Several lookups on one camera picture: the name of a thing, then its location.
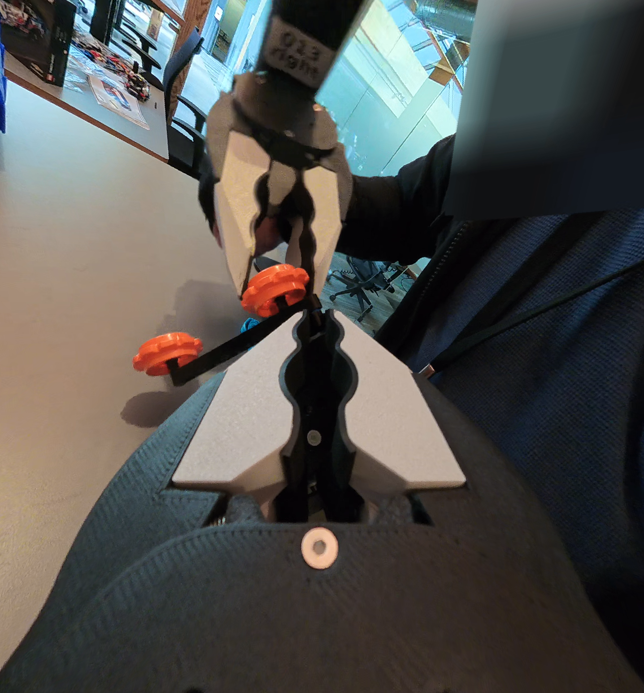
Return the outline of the building kit robot model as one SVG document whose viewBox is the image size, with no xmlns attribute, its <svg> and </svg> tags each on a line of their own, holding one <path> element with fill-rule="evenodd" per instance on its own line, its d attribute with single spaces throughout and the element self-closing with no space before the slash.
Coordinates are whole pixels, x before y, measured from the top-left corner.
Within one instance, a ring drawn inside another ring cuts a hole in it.
<svg viewBox="0 0 644 693">
<path fill-rule="evenodd" d="M 242 306 L 260 318 L 248 331 L 203 352 L 203 342 L 186 332 L 171 331 L 144 342 L 133 357 L 136 371 L 148 376 L 165 376 L 173 386 L 184 387 L 207 371 L 230 362 L 272 334 L 290 317 L 303 316 L 293 328 L 298 343 L 280 371 L 283 394 L 293 405 L 293 431 L 281 452 L 286 484 L 272 502 L 257 506 L 279 523 L 303 523 L 322 511 L 328 521 L 354 523 L 359 520 L 361 497 L 350 486 L 353 454 L 344 441 L 342 405 L 350 396 L 352 367 L 338 351 L 340 328 L 332 311 L 323 311 L 312 292 L 312 280 L 303 269 L 278 264 L 257 273 L 249 281 Z M 162 426 L 163 432 L 180 433 L 181 443 L 169 466 L 167 484 L 180 491 L 217 494 L 228 500 L 234 495 L 220 491 L 179 489 L 173 474 L 191 442 L 225 374 L 209 379 L 186 404 Z"/>
</svg>

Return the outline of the person's blue sweater torso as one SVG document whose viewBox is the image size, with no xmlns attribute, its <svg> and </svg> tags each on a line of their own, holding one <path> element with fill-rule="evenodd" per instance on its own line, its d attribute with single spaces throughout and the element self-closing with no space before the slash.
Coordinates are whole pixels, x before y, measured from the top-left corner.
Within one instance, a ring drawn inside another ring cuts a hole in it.
<svg viewBox="0 0 644 693">
<path fill-rule="evenodd" d="M 644 209 L 606 212 L 514 317 L 644 261 Z M 644 678 L 644 265 L 474 347 L 431 382 L 516 466 Z"/>
</svg>

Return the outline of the long background desk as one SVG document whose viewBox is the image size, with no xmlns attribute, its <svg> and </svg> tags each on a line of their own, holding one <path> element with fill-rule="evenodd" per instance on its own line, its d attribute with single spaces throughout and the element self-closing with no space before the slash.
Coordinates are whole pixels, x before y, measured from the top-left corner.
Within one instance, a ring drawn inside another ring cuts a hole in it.
<svg viewBox="0 0 644 693">
<path fill-rule="evenodd" d="M 124 66 L 105 44 L 77 33 L 75 1 L 0 1 L 0 37 L 5 75 L 38 96 L 168 162 L 167 121 L 162 92 L 144 102 L 128 91 L 123 74 L 103 59 Z M 88 55 L 75 42 L 92 44 Z"/>
</svg>

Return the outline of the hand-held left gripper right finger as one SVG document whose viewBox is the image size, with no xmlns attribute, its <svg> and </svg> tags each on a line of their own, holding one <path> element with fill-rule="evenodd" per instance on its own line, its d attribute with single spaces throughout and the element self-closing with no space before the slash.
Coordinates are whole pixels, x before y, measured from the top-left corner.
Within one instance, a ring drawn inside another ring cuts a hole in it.
<svg viewBox="0 0 644 693">
<path fill-rule="evenodd" d="M 416 491 L 457 489 L 465 474 L 411 370 L 347 317 L 338 351 L 352 367 L 342 405 L 344 441 L 353 454 L 350 486 L 364 501 Z"/>
</svg>

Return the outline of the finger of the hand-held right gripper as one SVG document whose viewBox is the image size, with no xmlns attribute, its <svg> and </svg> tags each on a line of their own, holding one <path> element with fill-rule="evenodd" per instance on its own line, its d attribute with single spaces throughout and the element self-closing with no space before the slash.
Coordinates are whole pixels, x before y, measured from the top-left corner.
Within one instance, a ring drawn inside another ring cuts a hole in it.
<svg viewBox="0 0 644 693">
<path fill-rule="evenodd" d="M 238 114 L 233 96 L 220 96 L 212 108 L 214 215 L 238 297 L 246 290 L 255 256 L 257 186 L 270 165 L 270 157 Z"/>
<path fill-rule="evenodd" d="M 352 194 L 352 175 L 344 150 L 333 150 L 319 165 L 304 172 L 304 187 L 312 200 L 309 223 L 314 253 L 312 285 L 326 282 Z"/>
</svg>

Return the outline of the person's right forearm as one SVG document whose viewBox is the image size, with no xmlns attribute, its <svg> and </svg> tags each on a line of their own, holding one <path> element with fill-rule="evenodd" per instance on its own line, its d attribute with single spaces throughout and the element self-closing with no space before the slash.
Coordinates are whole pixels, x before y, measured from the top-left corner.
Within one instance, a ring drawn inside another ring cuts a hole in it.
<svg viewBox="0 0 644 693">
<path fill-rule="evenodd" d="M 366 261 L 410 265 L 432 257 L 452 224 L 443 211 L 455 135 L 394 176 L 352 176 L 336 251 Z"/>
</svg>

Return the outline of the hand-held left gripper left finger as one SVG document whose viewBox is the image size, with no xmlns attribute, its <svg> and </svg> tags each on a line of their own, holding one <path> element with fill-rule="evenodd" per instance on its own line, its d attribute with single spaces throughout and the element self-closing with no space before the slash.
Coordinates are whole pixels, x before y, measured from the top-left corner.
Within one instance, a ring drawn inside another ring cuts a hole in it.
<svg viewBox="0 0 644 693">
<path fill-rule="evenodd" d="M 281 452 L 293 431 L 293 405 L 280 371 L 298 343 L 290 317 L 226 369 L 173 474 L 179 489 L 248 494 L 270 503 L 286 484 Z"/>
</svg>

